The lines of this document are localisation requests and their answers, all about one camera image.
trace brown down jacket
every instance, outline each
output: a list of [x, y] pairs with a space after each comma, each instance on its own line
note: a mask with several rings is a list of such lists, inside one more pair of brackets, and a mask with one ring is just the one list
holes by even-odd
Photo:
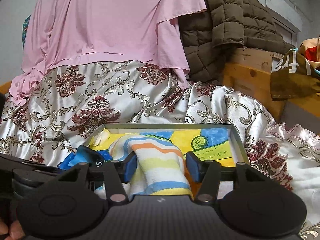
[[207, 11], [178, 18], [190, 80], [219, 80], [234, 49], [246, 46], [285, 54], [293, 46], [276, 32], [258, 0], [205, 0]]

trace pink cloth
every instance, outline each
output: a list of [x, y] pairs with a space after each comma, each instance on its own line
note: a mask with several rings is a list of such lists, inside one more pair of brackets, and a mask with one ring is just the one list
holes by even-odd
[[204, 0], [38, 0], [13, 101], [23, 105], [49, 69], [99, 61], [173, 68], [184, 89], [189, 66], [176, 18], [204, 10]]

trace white air conditioner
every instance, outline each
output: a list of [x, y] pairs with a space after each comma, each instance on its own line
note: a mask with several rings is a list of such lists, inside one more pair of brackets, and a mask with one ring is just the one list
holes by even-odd
[[292, 30], [293, 33], [302, 31], [300, 15], [284, 0], [266, 0], [266, 6], [272, 17]]

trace human hand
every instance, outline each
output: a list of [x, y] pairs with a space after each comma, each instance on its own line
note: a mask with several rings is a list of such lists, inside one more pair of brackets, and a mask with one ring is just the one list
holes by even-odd
[[5, 240], [19, 240], [25, 236], [22, 227], [18, 220], [13, 222], [10, 227], [8, 227], [1, 219], [0, 219], [0, 235], [9, 234]]

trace silver satin fabric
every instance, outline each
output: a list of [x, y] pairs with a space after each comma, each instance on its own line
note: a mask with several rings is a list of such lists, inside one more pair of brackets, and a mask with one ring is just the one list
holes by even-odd
[[0, 152], [57, 166], [98, 126], [131, 122], [233, 124], [251, 165], [306, 203], [300, 236], [318, 238], [320, 137], [299, 125], [286, 131], [258, 101], [229, 87], [189, 82], [181, 91], [175, 76], [150, 64], [99, 62], [52, 70], [25, 105], [15, 107], [8, 97]]

